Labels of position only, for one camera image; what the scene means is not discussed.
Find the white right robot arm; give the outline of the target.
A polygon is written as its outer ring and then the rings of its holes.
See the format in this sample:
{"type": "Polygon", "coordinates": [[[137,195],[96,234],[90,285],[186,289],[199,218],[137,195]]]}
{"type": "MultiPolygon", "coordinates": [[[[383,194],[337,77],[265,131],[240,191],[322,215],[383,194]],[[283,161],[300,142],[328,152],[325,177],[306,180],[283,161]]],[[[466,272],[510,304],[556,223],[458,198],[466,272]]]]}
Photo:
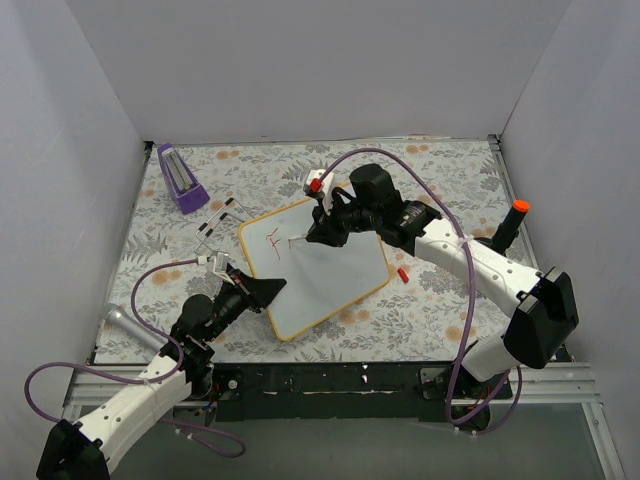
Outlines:
{"type": "Polygon", "coordinates": [[[475,341],[452,373],[454,392],[481,393],[493,377],[525,365],[542,369],[579,323],[570,277],[507,259],[475,239],[461,239],[450,220],[419,200],[405,200],[390,174],[367,164],[349,176],[352,189],[335,185],[324,170],[311,171],[305,194],[317,200],[306,241],[342,247],[352,233],[373,231],[384,243],[435,264],[476,288],[510,319],[500,333],[475,341]]]}

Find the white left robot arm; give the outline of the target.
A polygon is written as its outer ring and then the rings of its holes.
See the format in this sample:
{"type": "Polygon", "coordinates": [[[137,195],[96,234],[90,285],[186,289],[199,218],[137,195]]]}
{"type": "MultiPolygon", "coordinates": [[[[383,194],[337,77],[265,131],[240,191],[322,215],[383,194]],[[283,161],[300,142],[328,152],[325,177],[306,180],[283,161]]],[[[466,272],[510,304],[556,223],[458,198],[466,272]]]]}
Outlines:
{"type": "Polygon", "coordinates": [[[271,305],[287,282],[256,279],[228,265],[214,297],[183,304],[165,344],[135,378],[75,422],[55,419],[36,470],[39,479],[107,479],[128,450],[181,401],[205,398],[213,386],[215,340],[242,313],[271,305]]]}

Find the yellow framed whiteboard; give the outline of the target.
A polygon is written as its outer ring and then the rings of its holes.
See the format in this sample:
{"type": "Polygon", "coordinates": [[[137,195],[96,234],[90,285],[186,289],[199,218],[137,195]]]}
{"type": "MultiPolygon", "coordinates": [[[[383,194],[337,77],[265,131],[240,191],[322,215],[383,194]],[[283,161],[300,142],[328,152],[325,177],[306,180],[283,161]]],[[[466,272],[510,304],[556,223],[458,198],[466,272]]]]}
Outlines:
{"type": "Polygon", "coordinates": [[[267,308],[276,337],[290,341],[386,286],[393,277],[381,240],[351,234],[333,248],[288,239],[308,231],[317,203],[309,198],[247,221],[239,242],[255,278],[283,278],[284,289],[267,308]]]}

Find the red marker cap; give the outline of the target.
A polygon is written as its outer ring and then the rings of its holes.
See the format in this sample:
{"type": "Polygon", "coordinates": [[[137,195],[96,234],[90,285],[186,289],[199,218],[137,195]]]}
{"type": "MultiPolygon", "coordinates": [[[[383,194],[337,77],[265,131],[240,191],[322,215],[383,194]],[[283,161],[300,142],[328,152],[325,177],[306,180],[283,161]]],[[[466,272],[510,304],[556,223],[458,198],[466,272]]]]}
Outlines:
{"type": "Polygon", "coordinates": [[[398,276],[401,278],[401,280],[402,280],[404,283],[408,283],[408,282],[409,282],[409,276],[408,276],[408,274],[405,272],[405,270],[404,270],[404,269],[399,268],[399,269],[397,270],[397,273],[398,273],[398,276]]]}

